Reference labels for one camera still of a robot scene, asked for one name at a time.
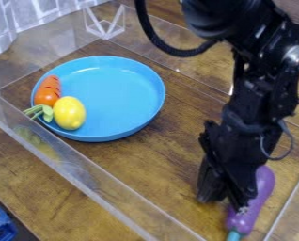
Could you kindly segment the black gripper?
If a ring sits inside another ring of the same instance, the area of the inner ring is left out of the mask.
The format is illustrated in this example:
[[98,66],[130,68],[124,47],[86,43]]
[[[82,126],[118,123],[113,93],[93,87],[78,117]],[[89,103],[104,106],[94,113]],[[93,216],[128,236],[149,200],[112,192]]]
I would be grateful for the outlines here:
[[204,122],[200,143],[204,158],[197,178],[200,203],[221,201],[226,196],[234,211],[245,211],[256,198],[256,169],[266,162],[282,134],[281,121],[245,124],[226,106],[222,120]]

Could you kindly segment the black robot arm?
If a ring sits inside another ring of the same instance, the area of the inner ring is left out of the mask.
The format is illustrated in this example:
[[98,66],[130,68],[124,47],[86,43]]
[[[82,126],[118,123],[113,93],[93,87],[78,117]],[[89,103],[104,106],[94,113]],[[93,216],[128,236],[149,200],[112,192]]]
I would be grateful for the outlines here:
[[256,169],[272,158],[284,117],[299,105],[299,24],[272,0],[182,0],[188,28],[232,46],[233,90],[220,122],[200,134],[200,202],[228,199],[236,212],[257,195]]

